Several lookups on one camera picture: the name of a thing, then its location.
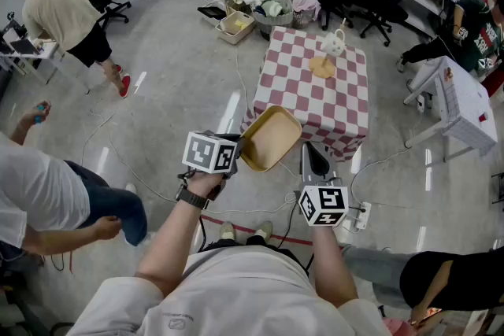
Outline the pink cloth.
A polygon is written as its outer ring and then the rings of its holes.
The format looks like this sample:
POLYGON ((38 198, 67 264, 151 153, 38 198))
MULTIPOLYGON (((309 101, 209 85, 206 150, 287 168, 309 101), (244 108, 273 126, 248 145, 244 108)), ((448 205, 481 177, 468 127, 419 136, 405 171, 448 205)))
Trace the pink cloth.
POLYGON ((383 318, 383 322, 392 336, 416 336, 414 328, 404 320, 383 318))

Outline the white power strip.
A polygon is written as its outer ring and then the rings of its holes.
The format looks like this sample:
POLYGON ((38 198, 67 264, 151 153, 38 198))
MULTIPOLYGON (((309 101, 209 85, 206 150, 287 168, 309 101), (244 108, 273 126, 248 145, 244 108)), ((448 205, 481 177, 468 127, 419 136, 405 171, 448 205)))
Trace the white power strip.
POLYGON ((363 201, 359 206, 349 207, 347 217, 353 221, 354 228, 357 231, 365 230, 367 228, 371 208, 371 204, 366 201, 363 201))

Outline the person's left hand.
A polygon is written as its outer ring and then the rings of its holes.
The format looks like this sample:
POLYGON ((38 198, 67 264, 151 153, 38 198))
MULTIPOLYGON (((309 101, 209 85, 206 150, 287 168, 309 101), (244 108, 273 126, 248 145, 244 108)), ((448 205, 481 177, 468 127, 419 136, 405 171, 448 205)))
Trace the person's left hand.
POLYGON ((222 174, 209 174, 206 172, 196 172, 187 181, 188 190, 202 198, 207 198, 213 189, 220 186, 223 180, 222 174))

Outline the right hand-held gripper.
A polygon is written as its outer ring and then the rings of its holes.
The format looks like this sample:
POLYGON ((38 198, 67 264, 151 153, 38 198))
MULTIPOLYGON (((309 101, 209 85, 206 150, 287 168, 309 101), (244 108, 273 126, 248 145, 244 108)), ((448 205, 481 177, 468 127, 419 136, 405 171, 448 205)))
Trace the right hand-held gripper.
POLYGON ((302 145, 298 205, 311 227, 334 227, 349 211, 348 189, 336 172, 335 161, 323 147, 302 145))

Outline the white patterned mug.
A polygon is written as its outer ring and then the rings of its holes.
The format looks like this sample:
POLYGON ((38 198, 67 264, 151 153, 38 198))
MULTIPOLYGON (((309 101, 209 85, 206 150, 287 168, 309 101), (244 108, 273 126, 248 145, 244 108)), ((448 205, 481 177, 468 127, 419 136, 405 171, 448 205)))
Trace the white patterned mug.
POLYGON ((346 49, 345 39, 344 31, 339 28, 324 38, 321 43, 321 50, 330 56, 339 57, 346 49))

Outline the grey laundry basket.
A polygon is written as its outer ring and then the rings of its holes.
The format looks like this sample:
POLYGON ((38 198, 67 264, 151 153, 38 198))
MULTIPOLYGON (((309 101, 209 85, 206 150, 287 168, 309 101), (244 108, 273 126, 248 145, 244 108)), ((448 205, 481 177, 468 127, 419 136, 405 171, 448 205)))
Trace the grey laundry basket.
POLYGON ((263 25, 289 27, 293 21, 291 0, 260 0, 252 9, 254 19, 263 25))

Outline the wooden mug tree stand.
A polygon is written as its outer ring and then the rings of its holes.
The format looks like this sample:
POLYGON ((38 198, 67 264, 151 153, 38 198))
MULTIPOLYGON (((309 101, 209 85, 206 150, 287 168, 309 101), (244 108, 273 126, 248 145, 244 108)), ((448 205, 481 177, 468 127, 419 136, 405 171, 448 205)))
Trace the wooden mug tree stand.
MULTIPOLYGON (((343 19, 343 22, 341 23, 339 28, 343 30, 345 28, 345 23, 346 18, 343 19)), ((315 56, 309 60, 309 70, 315 76, 320 77, 322 79, 327 79, 335 75, 335 64, 333 63, 333 61, 337 57, 330 56, 325 52, 323 53, 324 53, 323 56, 315 56)))

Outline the white side table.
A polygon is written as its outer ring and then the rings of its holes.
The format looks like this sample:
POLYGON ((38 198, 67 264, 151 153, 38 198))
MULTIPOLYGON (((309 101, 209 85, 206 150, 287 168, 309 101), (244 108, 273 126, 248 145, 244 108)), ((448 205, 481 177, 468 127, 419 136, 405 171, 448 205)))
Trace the white side table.
POLYGON ((410 84, 411 93, 403 103, 408 105, 423 92, 433 88, 440 120, 405 141, 407 149, 440 133, 463 142, 466 148, 445 156, 448 161, 471 150, 484 157, 498 144, 493 111, 487 90, 472 75, 447 56, 424 63, 410 84), (479 122, 482 113, 488 120, 479 122))

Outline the person's right forearm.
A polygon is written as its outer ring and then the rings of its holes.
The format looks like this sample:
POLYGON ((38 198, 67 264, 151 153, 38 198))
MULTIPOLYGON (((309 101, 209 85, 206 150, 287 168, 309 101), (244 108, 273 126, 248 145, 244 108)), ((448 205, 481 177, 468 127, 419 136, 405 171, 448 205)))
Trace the person's right forearm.
POLYGON ((331 227, 312 227, 313 276, 319 297, 336 308, 358 299, 354 279, 347 268, 331 227))

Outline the basket of pink clothes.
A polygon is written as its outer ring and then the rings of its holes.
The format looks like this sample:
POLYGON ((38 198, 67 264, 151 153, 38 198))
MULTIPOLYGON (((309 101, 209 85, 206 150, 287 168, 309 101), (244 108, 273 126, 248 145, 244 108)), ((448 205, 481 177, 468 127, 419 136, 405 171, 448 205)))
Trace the basket of pink clothes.
POLYGON ((321 11, 318 0, 292 0, 293 27, 305 28, 310 22, 316 21, 321 11))

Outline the silver laptop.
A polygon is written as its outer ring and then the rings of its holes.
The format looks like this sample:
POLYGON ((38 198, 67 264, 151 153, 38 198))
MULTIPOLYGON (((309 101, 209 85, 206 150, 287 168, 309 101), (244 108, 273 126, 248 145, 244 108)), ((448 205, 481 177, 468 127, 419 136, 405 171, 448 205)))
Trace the silver laptop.
POLYGON ((39 51, 29 39, 18 39, 9 44, 18 54, 39 55, 39 51))

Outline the tan rectangular tray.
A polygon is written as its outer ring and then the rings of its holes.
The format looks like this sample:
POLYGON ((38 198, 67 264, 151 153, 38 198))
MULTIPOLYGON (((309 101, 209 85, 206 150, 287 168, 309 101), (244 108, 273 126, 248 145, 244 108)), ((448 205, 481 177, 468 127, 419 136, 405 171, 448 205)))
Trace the tan rectangular tray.
POLYGON ((241 158, 256 172, 267 172, 292 149, 302 125, 285 108, 268 107, 242 134, 241 158))

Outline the person's black trousers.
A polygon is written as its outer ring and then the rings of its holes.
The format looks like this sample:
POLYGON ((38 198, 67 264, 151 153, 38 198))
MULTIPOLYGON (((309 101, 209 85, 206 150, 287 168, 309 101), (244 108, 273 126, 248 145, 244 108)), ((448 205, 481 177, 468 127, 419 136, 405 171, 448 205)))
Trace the person's black trousers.
POLYGON ((198 252, 203 253, 214 249, 231 248, 237 246, 260 246, 263 249, 267 248, 272 250, 273 252, 280 253, 292 259, 298 266, 301 267, 301 269, 306 273, 306 275, 309 275, 309 272, 305 269, 305 267, 301 264, 299 259, 289 249, 282 249, 276 246, 271 246, 263 239, 263 237, 259 235, 253 235, 249 237, 244 244, 239 243, 233 239, 219 239, 217 242, 212 242, 211 244, 199 250, 198 252))

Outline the person's left forearm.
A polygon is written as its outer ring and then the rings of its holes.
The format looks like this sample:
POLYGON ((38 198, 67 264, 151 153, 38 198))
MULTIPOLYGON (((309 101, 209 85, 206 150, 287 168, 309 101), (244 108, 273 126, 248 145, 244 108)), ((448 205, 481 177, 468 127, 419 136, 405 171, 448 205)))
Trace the person's left forearm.
POLYGON ((201 211, 179 201, 152 239, 135 271, 135 277, 153 283, 164 297, 182 281, 201 211))

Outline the black wristwatch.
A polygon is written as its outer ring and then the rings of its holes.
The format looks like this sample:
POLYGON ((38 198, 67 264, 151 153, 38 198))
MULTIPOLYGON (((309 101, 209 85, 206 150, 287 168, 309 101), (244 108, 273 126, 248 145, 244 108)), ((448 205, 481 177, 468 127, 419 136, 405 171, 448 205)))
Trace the black wristwatch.
POLYGON ((206 209, 209 204, 208 198, 192 193, 188 190, 186 184, 180 185, 178 191, 176 192, 176 201, 185 201, 189 205, 201 210, 206 209))

